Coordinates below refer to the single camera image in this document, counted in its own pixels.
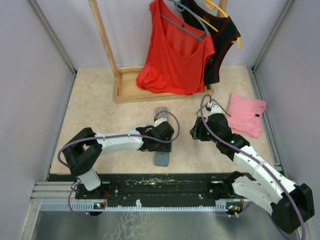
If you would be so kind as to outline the grey glasses case green lining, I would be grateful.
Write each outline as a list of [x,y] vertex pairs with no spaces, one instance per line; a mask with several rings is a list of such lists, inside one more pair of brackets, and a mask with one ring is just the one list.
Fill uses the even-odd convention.
[[169,114],[168,114],[167,107],[156,107],[155,108],[154,121],[158,118],[167,118],[167,122],[169,121]]

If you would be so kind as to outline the blue-grey glasses case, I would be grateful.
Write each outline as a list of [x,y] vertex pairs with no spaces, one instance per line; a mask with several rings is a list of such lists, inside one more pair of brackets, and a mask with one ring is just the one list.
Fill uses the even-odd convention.
[[168,167],[170,162],[169,152],[157,151],[154,155],[154,165],[158,167]]

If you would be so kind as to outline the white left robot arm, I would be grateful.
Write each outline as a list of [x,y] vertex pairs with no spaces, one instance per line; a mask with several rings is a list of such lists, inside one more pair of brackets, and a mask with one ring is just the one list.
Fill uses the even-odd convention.
[[95,133],[92,128],[81,130],[58,152],[64,155],[72,176],[84,185],[86,192],[97,199],[104,186],[94,164],[105,154],[121,151],[170,152],[175,130],[166,121],[153,125],[133,127],[127,133]]

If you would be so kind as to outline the light blue cleaning cloth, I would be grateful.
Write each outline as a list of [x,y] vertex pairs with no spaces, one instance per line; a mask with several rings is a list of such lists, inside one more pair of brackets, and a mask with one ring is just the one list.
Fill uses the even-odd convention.
[[128,132],[130,133],[130,134],[140,134],[140,132],[137,130],[139,127],[138,126],[133,126],[133,127],[130,127],[129,128],[129,130],[128,130]]

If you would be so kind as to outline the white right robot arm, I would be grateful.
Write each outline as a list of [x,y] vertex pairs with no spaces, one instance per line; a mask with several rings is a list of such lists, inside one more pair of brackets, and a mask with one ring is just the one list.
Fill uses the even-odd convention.
[[221,154],[253,177],[250,180],[234,171],[224,181],[223,192],[227,197],[239,195],[255,203],[287,234],[315,215],[311,188],[305,183],[296,184],[263,160],[243,136],[232,132],[223,113],[213,113],[206,118],[197,116],[190,134],[194,140],[215,143]]

